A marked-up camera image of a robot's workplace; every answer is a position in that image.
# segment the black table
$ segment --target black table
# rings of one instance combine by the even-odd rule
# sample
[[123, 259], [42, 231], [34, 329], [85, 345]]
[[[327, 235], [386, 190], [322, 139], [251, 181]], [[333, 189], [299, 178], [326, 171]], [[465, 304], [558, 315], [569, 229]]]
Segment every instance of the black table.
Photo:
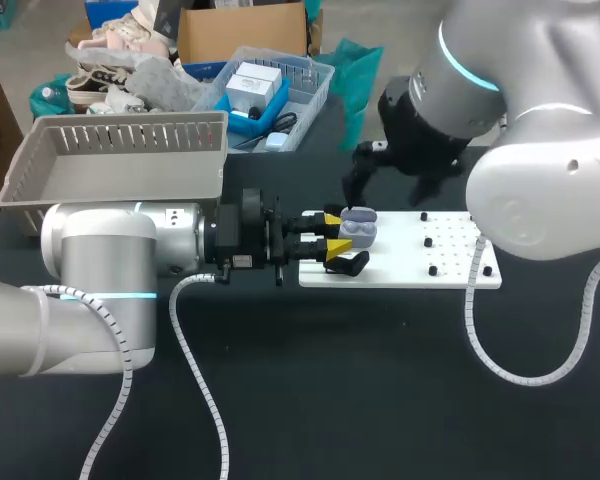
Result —
[[[279, 194], [289, 214], [339, 201], [350, 160], [334, 143], [230, 156], [224, 197], [260, 187]], [[450, 182], [423, 208], [464, 209], [465, 182]], [[411, 186], [383, 172], [369, 199], [406, 210]], [[515, 373], [555, 369], [572, 347], [600, 251], [542, 264], [498, 259], [502, 288], [477, 295], [485, 348]], [[582, 364], [554, 386], [529, 389], [474, 356], [461, 291], [303, 289], [297, 268], [286, 274], [283, 288], [272, 271], [243, 272], [229, 287], [181, 296], [181, 323], [229, 435], [233, 480], [600, 479], [600, 288]], [[52, 280], [37, 241], [4, 214], [0, 280]], [[174, 284], [160, 282], [156, 357], [134, 376], [94, 479], [218, 476], [215, 428], [168, 318]], [[0, 379], [0, 480], [77, 478], [119, 384], [117, 375]]]

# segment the perforated basket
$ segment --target perforated basket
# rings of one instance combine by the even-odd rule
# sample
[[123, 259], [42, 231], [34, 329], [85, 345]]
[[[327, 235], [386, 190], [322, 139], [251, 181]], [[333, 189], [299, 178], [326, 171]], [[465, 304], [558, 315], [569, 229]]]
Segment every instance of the perforated basket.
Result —
[[[213, 110], [226, 92], [227, 83], [238, 70], [242, 62], [279, 68], [284, 78], [289, 79], [289, 101], [282, 113], [294, 112], [298, 122], [289, 132], [287, 141], [281, 152], [290, 152], [298, 148], [300, 142], [309, 130], [322, 105], [329, 95], [329, 84], [335, 72], [331, 65], [313, 61], [307, 57], [298, 57], [289, 53], [276, 52], [266, 48], [240, 47], [218, 74], [213, 83], [207, 87], [200, 97], [194, 111]], [[245, 138], [238, 138], [239, 143]]]
[[28, 235], [56, 203], [177, 200], [212, 210], [226, 131], [226, 112], [40, 117], [13, 157], [0, 207]]

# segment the white box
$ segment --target white box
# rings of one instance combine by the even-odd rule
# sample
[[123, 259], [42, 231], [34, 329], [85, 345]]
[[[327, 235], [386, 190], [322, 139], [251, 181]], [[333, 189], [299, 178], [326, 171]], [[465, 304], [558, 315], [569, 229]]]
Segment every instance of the white box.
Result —
[[257, 107], [260, 113], [264, 113], [273, 98], [272, 82], [242, 75], [233, 75], [226, 90], [231, 108], [245, 113], [249, 113], [251, 107]]
[[278, 93], [278, 89], [282, 85], [282, 71], [279, 68], [264, 67], [262, 65], [242, 62], [238, 67], [236, 74], [242, 75], [243, 77], [257, 78], [258, 80], [272, 82], [274, 95]]

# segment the blue tray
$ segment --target blue tray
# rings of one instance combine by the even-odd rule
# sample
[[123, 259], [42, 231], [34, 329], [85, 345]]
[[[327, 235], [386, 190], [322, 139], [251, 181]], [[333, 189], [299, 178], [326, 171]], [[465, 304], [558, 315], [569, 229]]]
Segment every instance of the blue tray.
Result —
[[284, 106], [289, 101], [289, 87], [291, 81], [288, 78], [282, 79], [282, 85], [278, 89], [278, 92], [274, 95], [264, 111], [260, 120], [251, 120], [240, 115], [231, 113], [231, 104], [229, 103], [229, 96], [225, 93], [220, 101], [214, 107], [214, 110], [224, 110], [229, 112], [229, 131], [239, 133], [247, 138], [256, 138], [269, 130], [278, 114], [282, 111]]

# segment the plastic bag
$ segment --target plastic bag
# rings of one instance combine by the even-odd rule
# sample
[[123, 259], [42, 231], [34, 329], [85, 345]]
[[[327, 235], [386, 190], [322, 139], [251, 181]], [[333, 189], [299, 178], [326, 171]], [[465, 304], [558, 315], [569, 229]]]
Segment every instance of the plastic bag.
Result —
[[307, 9], [307, 18], [309, 20], [309, 24], [312, 24], [320, 15], [320, 6], [322, 5], [322, 0], [304, 0], [304, 8]]
[[33, 119], [43, 115], [68, 115], [76, 113], [69, 101], [65, 82], [70, 74], [56, 75], [53, 81], [43, 83], [29, 96], [29, 108]]
[[314, 57], [315, 61], [336, 68], [329, 91], [337, 93], [344, 101], [345, 139], [340, 145], [342, 149], [352, 149], [358, 144], [383, 52], [384, 47], [366, 48], [343, 38], [335, 52]]

